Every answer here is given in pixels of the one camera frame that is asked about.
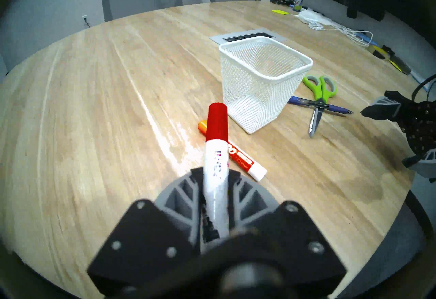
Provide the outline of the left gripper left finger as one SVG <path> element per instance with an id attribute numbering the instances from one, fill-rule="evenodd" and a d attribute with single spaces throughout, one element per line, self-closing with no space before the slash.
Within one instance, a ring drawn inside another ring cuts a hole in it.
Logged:
<path id="1" fill-rule="evenodd" d="M 130 205 L 87 269 L 101 294 L 133 292 L 200 254 L 202 186 L 203 168 L 191 169 Z"/>

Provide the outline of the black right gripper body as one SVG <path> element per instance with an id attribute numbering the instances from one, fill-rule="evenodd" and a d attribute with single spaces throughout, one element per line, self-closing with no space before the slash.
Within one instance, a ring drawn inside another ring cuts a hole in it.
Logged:
<path id="1" fill-rule="evenodd" d="M 435 149 L 435 101 L 408 103 L 401 106 L 399 125 L 414 154 Z"/>

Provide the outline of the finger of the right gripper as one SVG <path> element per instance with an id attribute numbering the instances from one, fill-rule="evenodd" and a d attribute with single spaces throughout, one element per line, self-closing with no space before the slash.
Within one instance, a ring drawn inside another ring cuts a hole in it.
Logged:
<path id="1" fill-rule="evenodd" d="M 404 167 L 415 171 L 420 176 L 435 182 L 435 149 L 431 149 L 423 155 L 415 155 L 402 160 Z"/>
<path id="2" fill-rule="evenodd" d="M 361 115 L 374 120 L 398 121 L 404 117 L 409 99 L 398 91 L 385 91 L 372 104 L 361 111 Z"/>

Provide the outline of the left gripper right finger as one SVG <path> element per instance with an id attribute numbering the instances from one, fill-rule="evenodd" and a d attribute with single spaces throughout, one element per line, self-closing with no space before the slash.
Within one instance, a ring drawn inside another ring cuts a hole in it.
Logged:
<path id="1" fill-rule="evenodd" d="M 235 170 L 228 175 L 229 228 L 255 228 L 280 249 L 286 283 L 302 297 L 327 297 L 347 273 L 325 237 L 297 202 L 279 203 Z"/>

